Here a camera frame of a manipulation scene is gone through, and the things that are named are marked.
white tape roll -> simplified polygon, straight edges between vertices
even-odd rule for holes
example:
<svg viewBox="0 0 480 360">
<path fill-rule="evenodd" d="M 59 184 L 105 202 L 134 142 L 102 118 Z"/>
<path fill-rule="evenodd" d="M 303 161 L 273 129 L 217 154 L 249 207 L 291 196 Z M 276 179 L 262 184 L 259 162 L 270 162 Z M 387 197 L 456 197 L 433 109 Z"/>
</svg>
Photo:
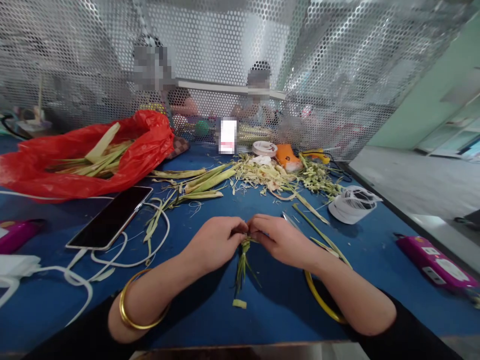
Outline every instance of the white tape roll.
<svg viewBox="0 0 480 360">
<path fill-rule="evenodd" d="M 274 143 L 268 141 L 255 141 L 251 150 L 258 156 L 268 156 L 274 158 L 279 148 Z"/>
<path fill-rule="evenodd" d="M 360 186 L 345 187 L 340 195 L 328 204 L 328 210 L 345 224 L 356 224 L 370 214 L 382 199 Z"/>
</svg>

checkered bag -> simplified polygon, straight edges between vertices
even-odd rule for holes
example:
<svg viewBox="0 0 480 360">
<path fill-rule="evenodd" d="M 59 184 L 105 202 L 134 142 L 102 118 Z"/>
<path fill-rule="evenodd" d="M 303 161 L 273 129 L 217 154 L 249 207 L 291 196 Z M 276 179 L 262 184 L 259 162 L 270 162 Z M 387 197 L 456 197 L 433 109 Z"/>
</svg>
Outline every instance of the checkered bag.
<svg viewBox="0 0 480 360">
<path fill-rule="evenodd" d="M 190 149 L 190 143 L 183 137 L 175 136 L 173 138 L 173 151 L 166 158 L 168 160 L 176 158 L 178 155 L 186 152 L 188 149 Z"/>
</svg>

white container lid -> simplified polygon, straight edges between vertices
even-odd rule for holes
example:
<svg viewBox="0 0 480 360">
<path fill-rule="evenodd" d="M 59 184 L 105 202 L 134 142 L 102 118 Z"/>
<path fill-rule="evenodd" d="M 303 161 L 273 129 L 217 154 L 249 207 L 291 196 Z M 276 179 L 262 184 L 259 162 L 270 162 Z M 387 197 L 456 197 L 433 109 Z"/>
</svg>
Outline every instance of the white container lid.
<svg viewBox="0 0 480 360">
<path fill-rule="evenodd" d="M 251 150 L 258 156 L 268 156 L 274 158 L 279 148 L 274 143 L 268 141 L 255 141 Z"/>
</svg>

black sleeve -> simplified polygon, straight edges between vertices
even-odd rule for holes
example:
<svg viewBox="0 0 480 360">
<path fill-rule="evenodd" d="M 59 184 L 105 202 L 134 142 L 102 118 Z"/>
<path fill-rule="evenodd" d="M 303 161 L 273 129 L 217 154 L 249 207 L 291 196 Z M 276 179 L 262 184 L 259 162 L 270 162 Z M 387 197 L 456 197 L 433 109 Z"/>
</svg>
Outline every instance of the black sleeve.
<svg viewBox="0 0 480 360">
<path fill-rule="evenodd" d="M 396 307 L 396 319 L 390 328 L 376 336 L 365 336 L 354 331 L 352 335 L 370 360 L 462 360 L 397 299 L 387 293 L 385 295 Z"/>
<path fill-rule="evenodd" d="M 118 343 L 108 328 L 110 307 L 116 297 L 117 294 L 108 297 L 92 311 L 37 346 L 23 360 L 128 360 L 138 343 Z"/>
</svg>

green ball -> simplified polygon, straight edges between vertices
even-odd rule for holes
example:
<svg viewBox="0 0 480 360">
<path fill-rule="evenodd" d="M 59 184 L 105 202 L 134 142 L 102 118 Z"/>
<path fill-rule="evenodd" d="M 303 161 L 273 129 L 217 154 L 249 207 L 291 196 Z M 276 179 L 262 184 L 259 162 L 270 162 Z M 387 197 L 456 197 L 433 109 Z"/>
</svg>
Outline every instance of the green ball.
<svg viewBox="0 0 480 360">
<path fill-rule="evenodd" d="M 195 135 L 198 137 L 204 137 L 209 134 L 210 126 L 209 123 L 204 120 L 199 120 L 195 124 Z"/>
</svg>

